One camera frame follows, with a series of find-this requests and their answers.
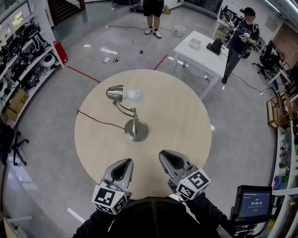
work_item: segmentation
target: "screen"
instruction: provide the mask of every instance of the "screen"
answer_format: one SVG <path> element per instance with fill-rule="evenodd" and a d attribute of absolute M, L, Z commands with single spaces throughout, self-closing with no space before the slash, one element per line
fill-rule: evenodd
<path fill-rule="evenodd" d="M 244 192 L 239 218 L 251 218 L 268 214 L 270 192 Z"/>

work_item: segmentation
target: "staircase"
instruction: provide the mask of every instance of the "staircase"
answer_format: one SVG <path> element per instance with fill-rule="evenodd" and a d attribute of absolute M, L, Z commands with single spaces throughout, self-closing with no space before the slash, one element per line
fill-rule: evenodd
<path fill-rule="evenodd" d="M 79 7 L 76 7 L 66 0 L 48 0 L 48 3 L 55 26 L 82 11 Z"/>

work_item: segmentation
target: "light bulb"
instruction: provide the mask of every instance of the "light bulb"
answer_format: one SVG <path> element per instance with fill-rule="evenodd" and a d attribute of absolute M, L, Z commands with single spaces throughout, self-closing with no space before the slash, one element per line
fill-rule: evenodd
<path fill-rule="evenodd" d="M 134 102 L 140 102 L 143 99 L 143 92 L 141 90 L 129 90 L 125 98 Z"/>

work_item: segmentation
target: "lamp arm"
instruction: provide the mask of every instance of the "lamp arm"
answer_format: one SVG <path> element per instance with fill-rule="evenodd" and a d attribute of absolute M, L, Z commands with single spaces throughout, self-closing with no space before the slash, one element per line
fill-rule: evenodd
<path fill-rule="evenodd" d="M 134 117 L 134 115 L 130 115 L 130 114 L 128 114 L 128 113 L 122 111 L 122 109 L 121 109 L 120 107 L 122 107 L 122 108 L 124 108 L 125 110 L 130 111 L 130 112 L 134 112 L 133 110 L 130 110 L 130 109 L 128 109 L 128 108 L 122 106 L 119 102 L 116 102 L 116 101 L 114 101 L 113 104 L 114 104 L 114 105 L 118 108 L 118 110 L 119 110 L 120 112 L 122 112 L 123 114 L 125 114 L 125 115 L 127 115 L 127 116 L 129 116 L 129 117 Z"/>

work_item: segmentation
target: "office chair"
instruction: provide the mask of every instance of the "office chair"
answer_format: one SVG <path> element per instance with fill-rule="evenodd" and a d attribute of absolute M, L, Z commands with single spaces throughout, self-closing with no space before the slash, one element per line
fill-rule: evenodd
<path fill-rule="evenodd" d="M 277 55 L 271 54 L 273 50 L 274 44 L 272 41 L 269 42 L 265 54 L 260 56 L 261 64 L 252 63 L 252 65 L 256 65 L 260 68 L 258 73 L 262 73 L 265 76 L 265 79 L 268 79 L 268 71 L 274 71 L 274 67 L 277 66 L 281 68 L 281 65 L 279 63 L 280 56 L 279 52 L 277 52 Z"/>
<path fill-rule="evenodd" d="M 25 142 L 29 143 L 29 140 L 23 139 L 22 141 L 18 142 L 19 136 L 20 132 L 17 132 L 14 136 L 14 130 L 0 119 L 0 160 L 2 161 L 3 165 L 7 164 L 8 154 L 11 152 L 11 150 L 14 151 L 14 166 L 18 165 L 15 162 L 16 154 L 19 156 L 22 163 L 24 165 L 27 165 L 27 162 L 24 161 L 22 156 L 20 155 L 19 147 Z"/>

